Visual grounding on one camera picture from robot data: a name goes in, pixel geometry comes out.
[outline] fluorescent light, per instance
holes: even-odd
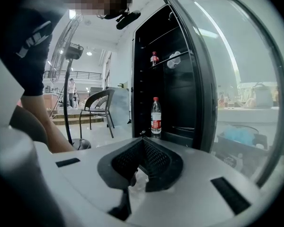
[[[196,31],[196,33],[199,33],[197,28],[194,27],[194,30]],[[214,39],[219,37],[218,34],[210,32],[210,31],[202,29],[202,28],[199,28],[199,31],[200,31],[201,35],[203,35],[203,36],[211,37],[211,38],[214,38]]]
[[[236,76],[236,81],[237,81],[237,85],[241,82],[241,78],[240,78],[240,74],[239,74],[239,68],[237,65],[237,61],[236,58],[232,52],[231,46],[229,45],[225,35],[223,34],[222,30],[220,29],[220,27],[217,25],[217,23],[214,21],[214,19],[209,15],[209,13],[197,2],[195,2],[195,5],[197,5],[199,7],[199,9],[204,12],[204,14],[208,17],[209,21],[211,21],[211,23],[213,24],[213,26],[215,27],[215,29],[217,30],[219,36],[221,37],[226,50],[228,52],[228,55],[231,59],[231,63],[232,63],[232,67],[234,69],[235,72],[235,76]]]
[[[76,11],[75,10],[69,10],[68,16],[70,19],[74,18],[76,16]]]

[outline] bottle on table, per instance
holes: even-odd
[[[151,132],[153,134],[161,133],[161,106],[159,98],[154,97],[154,102],[151,107]]]
[[[151,57],[151,66],[154,66],[158,63],[159,63],[159,57],[157,56],[157,52],[154,51]]]

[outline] wicker chair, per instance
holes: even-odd
[[[110,121],[113,125],[113,128],[115,128],[111,114],[110,114],[110,111],[109,111],[109,107],[110,107],[110,104],[112,102],[114,92],[115,91],[111,90],[111,89],[104,90],[104,91],[93,94],[92,96],[90,96],[87,99],[87,101],[84,105],[84,109],[81,110],[80,117],[79,117],[80,138],[81,139],[82,139],[81,116],[82,116],[83,111],[89,112],[89,128],[90,129],[91,129],[91,116],[92,115],[105,116],[106,119],[107,119],[107,124],[108,124],[108,127],[109,127],[110,134],[111,134],[112,138],[114,137],[112,129],[111,129],[111,125],[110,125],[110,122],[109,122],[109,118],[110,118]],[[90,108],[90,106],[93,104],[93,102],[95,102],[99,98],[102,98],[102,99],[97,103],[96,107]],[[105,102],[106,102],[105,108],[100,108],[101,105]]]

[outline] sleeve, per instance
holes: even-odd
[[[24,88],[25,96],[43,94],[43,74],[52,39],[52,25],[37,11],[25,9],[4,31],[0,57]]]

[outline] balcony railing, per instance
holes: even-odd
[[[65,78],[66,71],[60,72],[60,78]],[[50,78],[50,71],[46,70],[43,74],[43,78]],[[102,80],[101,73],[87,72],[87,71],[71,71],[70,78],[84,79],[84,80]]]

